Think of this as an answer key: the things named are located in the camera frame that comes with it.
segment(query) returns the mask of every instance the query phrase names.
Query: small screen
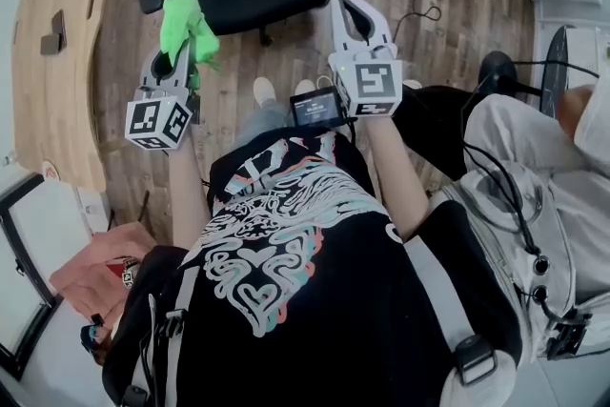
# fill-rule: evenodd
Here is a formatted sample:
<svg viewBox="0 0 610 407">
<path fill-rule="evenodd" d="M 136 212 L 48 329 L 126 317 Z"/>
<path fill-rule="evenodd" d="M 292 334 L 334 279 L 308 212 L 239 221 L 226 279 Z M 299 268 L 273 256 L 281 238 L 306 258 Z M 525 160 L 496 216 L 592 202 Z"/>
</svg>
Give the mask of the small screen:
<svg viewBox="0 0 610 407">
<path fill-rule="evenodd" d="M 296 124 L 307 126 L 340 117 L 334 93 L 324 93 L 317 97 L 295 102 Z"/>
</svg>

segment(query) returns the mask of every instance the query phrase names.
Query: wooden floor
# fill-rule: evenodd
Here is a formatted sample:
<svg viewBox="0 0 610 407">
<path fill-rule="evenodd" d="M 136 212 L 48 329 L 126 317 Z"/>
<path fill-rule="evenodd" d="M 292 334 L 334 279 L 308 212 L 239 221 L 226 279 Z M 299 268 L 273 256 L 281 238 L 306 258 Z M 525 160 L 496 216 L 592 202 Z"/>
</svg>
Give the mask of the wooden floor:
<svg viewBox="0 0 610 407">
<path fill-rule="evenodd" d="M 392 28 L 411 0 L 369 0 L 386 14 Z M 448 84 L 472 89 L 480 61 L 492 50 L 514 59 L 531 59 L 534 13 L 530 0 L 417 0 L 418 10 L 442 9 L 438 22 L 410 18 L 396 43 L 412 65 L 409 78 L 424 86 Z M 145 153 L 123 138 L 125 109 L 138 84 L 141 64 L 158 44 L 162 14 L 144 16 L 137 0 L 109 0 L 94 68 L 94 106 L 108 195 L 118 222 L 136 219 L 142 197 L 151 192 L 150 227 L 159 243 L 169 243 L 171 215 L 168 162 L 163 153 Z M 201 126 L 196 147 L 204 177 L 210 165 L 233 144 L 238 128 L 254 108 L 252 82 L 267 76 L 278 99 L 288 101 L 303 78 L 329 74 L 332 52 L 329 9 L 298 15 L 270 26 L 274 44 L 261 48 L 257 32 L 221 38 L 220 72 L 201 67 Z M 529 73 L 521 74 L 529 81 Z M 366 152 L 366 141 L 359 145 Z M 417 170 L 426 187 L 435 189 L 442 175 L 420 158 Z"/>
</svg>

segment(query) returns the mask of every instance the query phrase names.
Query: gray pants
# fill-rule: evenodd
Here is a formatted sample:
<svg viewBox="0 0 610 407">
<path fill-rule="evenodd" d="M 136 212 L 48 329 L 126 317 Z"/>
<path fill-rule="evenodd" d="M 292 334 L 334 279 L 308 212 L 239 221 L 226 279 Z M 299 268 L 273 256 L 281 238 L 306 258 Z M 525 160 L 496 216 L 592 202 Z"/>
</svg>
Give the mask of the gray pants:
<svg viewBox="0 0 610 407">
<path fill-rule="evenodd" d="M 246 146 L 264 132 L 292 126 L 293 124 L 285 106 L 275 100 L 266 100 L 260 109 L 248 116 L 231 150 Z"/>
</svg>

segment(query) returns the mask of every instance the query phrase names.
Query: green cloth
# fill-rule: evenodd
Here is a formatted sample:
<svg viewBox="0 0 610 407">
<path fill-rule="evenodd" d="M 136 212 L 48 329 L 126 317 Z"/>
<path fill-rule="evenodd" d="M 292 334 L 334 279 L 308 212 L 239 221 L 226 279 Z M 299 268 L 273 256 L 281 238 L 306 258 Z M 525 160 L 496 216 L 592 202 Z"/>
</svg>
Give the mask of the green cloth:
<svg viewBox="0 0 610 407">
<path fill-rule="evenodd" d="M 214 55 L 220 41 L 208 26 L 197 0 L 165 0 L 161 26 L 161 51 L 170 56 L 172 66 L 185 41 L 191 39 L 192 63 L 208 63 L 217 69 Z"/>
</svg>

